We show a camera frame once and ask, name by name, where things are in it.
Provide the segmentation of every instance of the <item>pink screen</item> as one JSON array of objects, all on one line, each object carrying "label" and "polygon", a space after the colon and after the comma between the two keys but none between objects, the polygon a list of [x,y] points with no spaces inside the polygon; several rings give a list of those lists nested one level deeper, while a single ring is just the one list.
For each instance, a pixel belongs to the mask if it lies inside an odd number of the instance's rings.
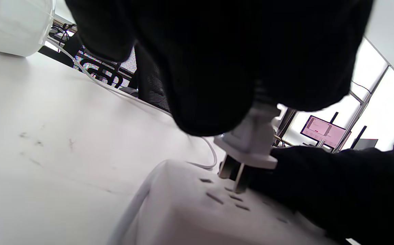
[{"label": "pink screen", "polygon": [[339,143],[344,132],[345,129],[336,127],[321,119],[311,117],[302,133],[317,141],[324,140],[326,145],[334,148],[337,143]]}]

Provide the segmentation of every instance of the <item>black sleeve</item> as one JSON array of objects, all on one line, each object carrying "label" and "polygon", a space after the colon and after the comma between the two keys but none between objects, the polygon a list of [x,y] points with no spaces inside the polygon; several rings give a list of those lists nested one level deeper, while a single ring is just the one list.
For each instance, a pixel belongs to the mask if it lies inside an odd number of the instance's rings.
[{"label": "black sleeve", "polygon": [[394,149],[274,149],[275,171],[251,188],[298,210],[329,233],[362,245],[394,244]]},{"label": "black sleeve", "polygon": [[77,23],[77,32],[87,49],[114,62],[127,60],[135,42],[122,22],[115,1],[65,0]]}]

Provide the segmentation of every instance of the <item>desk surface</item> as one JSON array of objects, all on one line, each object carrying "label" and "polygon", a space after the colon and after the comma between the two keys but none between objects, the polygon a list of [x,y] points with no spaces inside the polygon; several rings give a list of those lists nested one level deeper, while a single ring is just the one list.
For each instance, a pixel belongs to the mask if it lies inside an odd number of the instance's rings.
[{"label": "desk surface", "polygon": [[169,158],[213,161],[162,112],[42,54],[0,54],[0,245],[104,244]]}]

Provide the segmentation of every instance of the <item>monitor screen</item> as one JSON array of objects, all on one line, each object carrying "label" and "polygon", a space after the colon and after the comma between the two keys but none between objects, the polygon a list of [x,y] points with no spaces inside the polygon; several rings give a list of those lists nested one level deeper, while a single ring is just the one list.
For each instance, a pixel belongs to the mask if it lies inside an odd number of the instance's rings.
[{"label": "monitor screen", "polygon": [[326,146],[334,149],[344,135],[345,129],[319,119],[315,116],[310,116],[309,120],[300,133],[315,141],[324,140],[324,144]]},{"label": "monitor screen", "polygon": [[376,138],[360,138],[353,149],[361,150],[376,147],[379,140]]}]

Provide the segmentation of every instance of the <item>white cable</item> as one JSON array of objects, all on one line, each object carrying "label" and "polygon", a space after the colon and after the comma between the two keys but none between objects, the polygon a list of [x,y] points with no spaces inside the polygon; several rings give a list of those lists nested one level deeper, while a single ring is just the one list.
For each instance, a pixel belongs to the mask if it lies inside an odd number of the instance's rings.
[{"label": "white cable", "polygon": [[[89,74],[88,71],[86,71],[85,68],[73,56],[71,56],[71,54],[69,54],[67,51],[65,51],[63,48],[61,48],[56,43],[50,42],[49,40],[47,40],[47,41],[49,43],[51,43],[51,45],[58,48],[61,52],[66,54],[68,57],[70,57],[72,59],[72,61],[82,70],[82,72],[85,73],[94,83],[102,86],[103,88],[105,88],[113,93],[117,93],[119,95],[125,96],[127,98],[130,98],[130,99],[138,102],[138,103],[144,104],[148,107],[151,107],[153,109],[156,109],[158,111],[161,111],[161,112],[171,116],[170,113],[167,113],[166,111],[164,111],[158,107],[148,104],[140,99],[136,99],[135,97],[133,97],[127,93],[124,93],[121,90],[117,90],[116,88],[106,85],[103,82],[100,82],[97,79],[93,78],[91,76],[91,74]],[[210,142],[206,138],[202,137],[202,139],[209,146],[209,148],[212,152],[212,155],[214,156],[214,162],[212,163],[212,165],[209,165],[209,166],[201,165],[198,163],[192,163],[192,162],[187,162],[187,163],[190,163],[194,166],[198,166],[202,169],[212,169],[217,165],[217,161],[218,161],[217,154],[215,153],[214,147],[210,144]],[[164,165],[164,162],[158,164],[158,166],[156,166],[155,169],[153,169],[150,172],[150,174],[147,176],[147,178],[144,180],[141,187],[138,189],[135,196],[133,197],[132,201],[130,201],[130,204],[127,206],[127,210],[123,214],[121,220],[119,221],[119,224],[116,226],[116,229],[114,230],[113,234],[109,238],[108,243],[107,243],[108,245],[121,245],[122,244],[122,238],[125,236],[125,234],[127,233],[127,230],[132,225],[133,220],[135,219],[136,215],[139,212],[139,209],[141,208],[142,204],[144,203],[145,198],[148,196],[148,194],[150,192],[150,188],[152,186],[153,181],[157,177],[158,172],[160,171],[160,169],[162,169],[163,165]]]}]

